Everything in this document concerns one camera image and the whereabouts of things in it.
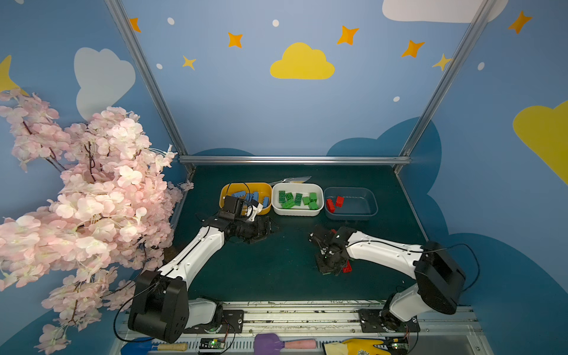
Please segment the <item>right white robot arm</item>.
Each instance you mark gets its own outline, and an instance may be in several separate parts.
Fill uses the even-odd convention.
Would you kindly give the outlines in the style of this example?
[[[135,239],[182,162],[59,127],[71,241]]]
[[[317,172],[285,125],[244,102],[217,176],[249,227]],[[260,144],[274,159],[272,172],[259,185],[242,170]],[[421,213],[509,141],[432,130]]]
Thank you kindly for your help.
[[[380,312],[381,327],[396,331],[428,311],[453,315],[459,306],[466,273],[446,248],[395,243],[343,226],[337,231],[317,226],[309,241],[319,249],[316,263],[324,275],[338,275],[350,260],[365,260],[409,276],[416,283],[392,294]]]

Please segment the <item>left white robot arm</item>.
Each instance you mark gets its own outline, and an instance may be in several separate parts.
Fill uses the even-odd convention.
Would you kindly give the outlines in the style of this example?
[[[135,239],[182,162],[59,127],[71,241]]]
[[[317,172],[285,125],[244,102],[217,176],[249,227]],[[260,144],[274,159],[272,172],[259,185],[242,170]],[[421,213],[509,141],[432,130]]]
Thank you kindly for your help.
[[[222,327],[223,306],[206,298],[189,299],[192,281],[227,238],[247,243],[261,241],[273,232],[270,217],[253,222],[210,217],[196,237],[177,256],[156,271],[136,280],[128,328],[167,343],[176,342],[188,329],[215,332]]]

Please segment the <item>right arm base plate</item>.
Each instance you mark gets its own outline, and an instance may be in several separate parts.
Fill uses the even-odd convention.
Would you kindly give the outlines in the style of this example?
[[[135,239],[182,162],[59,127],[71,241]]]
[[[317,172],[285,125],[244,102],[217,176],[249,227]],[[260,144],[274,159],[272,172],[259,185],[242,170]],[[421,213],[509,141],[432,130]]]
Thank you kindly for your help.
[[[359,309],[359,323],[364,333],[417,333],[420,332],[418,319],[413,317],[407,322],[387,314],[379,309]]]

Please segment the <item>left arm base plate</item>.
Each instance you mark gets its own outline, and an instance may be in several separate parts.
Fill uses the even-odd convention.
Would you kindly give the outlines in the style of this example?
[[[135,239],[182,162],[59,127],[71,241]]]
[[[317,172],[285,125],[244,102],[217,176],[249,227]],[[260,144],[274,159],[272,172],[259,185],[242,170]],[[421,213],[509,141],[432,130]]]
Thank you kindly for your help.
[[[195,325],[186,328],[185,334],[241,334],[244,325],[244,310],[223,310],[223,315],[214,316],[213,321],[208,324]]]

